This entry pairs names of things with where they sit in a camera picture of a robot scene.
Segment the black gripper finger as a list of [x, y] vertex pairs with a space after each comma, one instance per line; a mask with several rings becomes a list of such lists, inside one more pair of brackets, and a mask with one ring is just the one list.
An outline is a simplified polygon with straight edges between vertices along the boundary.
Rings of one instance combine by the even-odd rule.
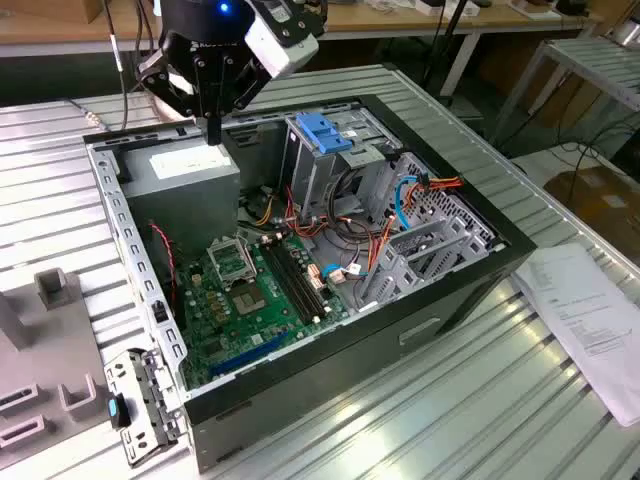
[[141, 85], [175, 112], [194, 120], [208, 145], [215, 144], [215, 115], [201, 95], [197, 85], [188, 85], [192, 92], [176, 86], [170, 80], [170, 64], [162, 49], [156, 50], [137, 67]]
[[214, 114], [214, 144], [221, 143], [222, 121], [235, 110], [243, 110], [271, 80], [271, 75], [253, 55], [246, 63], [227, 56], [223, 60]]

